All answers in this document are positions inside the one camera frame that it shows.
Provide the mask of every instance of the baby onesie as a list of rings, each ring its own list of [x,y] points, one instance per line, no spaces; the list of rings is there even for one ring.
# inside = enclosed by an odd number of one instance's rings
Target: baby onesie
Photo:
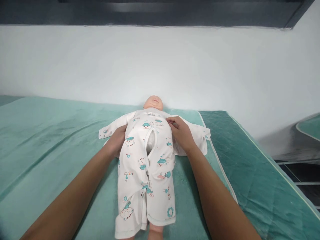
[[[168,117],[170,115],[165,112],[148,108],[126,114],[99,131],[99,138],[105,138],[128,124],[118,165],[116,239],[129,238],[140,229],[146,230],[148,220],[156,226],[176,220],[172,170],[175,155],[185,153],[172,140],[171,128],[165,120]],[[197,145],[206,154],[210,130],[187,124],[191,126]]]

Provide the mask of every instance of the forearm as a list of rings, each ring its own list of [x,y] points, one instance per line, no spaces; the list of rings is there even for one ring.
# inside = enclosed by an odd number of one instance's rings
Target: forearm
[[[106,144],[33,223],[21,239],[72,239],[111,160]]]
[[[194,147],[187,151],[187,156],[211,237],[219,240],[260,240],[256,230],[201,151]]]

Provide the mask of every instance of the green mattress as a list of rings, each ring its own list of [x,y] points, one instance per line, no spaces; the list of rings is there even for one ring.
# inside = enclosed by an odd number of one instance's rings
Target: green mattress
[[[320,113],[298,122],[296,128],[305,135],[320,141]]]
[[[103,146],[100,128],[139,107],[49,98],[6,99],[0,106],[0,233],[19,239],[47,206]],[[203,125],[197,111],[165,109]],[[221,165],[207,141],[208,161],[232,194]],[[75,239],[110,239],[118,215],[117,166],[114,160],[99,185]],[[208,239],[200,199],[187,157],[173,170],[176,223],[165,228],[167,239]],[[136,239],[146,239],[140,231]]]
[[[239,206],[261,238],[319,240],[319,212],[248,132],[227,112],[200,113]]]
[[[98,130],[137,109],[37,97],[1,97],[0,239],[21,237],[103,146],[105,141],[98,139]],[[208,141],[206,157],[262,239],[320,239],[319,212],[228,113],[165,111],[211,129],[214,148]],[[177,221],[165,228],[164,238],[209,239],[186,157],[177,157],[173,177]],[[116,185],[114,160],[75,239],[114,236]],[[146,239],[146,232],[140,231],[136,239]]]

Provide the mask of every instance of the hand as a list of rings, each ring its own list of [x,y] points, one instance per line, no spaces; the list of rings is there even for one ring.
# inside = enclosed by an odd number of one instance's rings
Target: hand
[[[174,138],[186,153],[195,147],[197,148],[189,126],[180,117],[169,117],[166,120],[172,129]]]
[[[126,129],[128,125],[117,128],[114,131],[110,139],[107,141],[106,145],[103,148],[107,149],[107,152],[112,154],[113,157],[119,156],[124,138],[126,135]]]

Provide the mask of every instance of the doll head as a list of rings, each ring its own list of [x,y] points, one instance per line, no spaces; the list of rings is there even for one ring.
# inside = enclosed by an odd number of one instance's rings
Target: doll head
[[[149,97],[146,100],[145,104],[143,105],[143,108],[147,109],[150,107],[153,107],[153,108],[156,108],[156,109],[162,111],[163,110],[163,103],[162,103],[161,98],[159,98],[158,96]]]

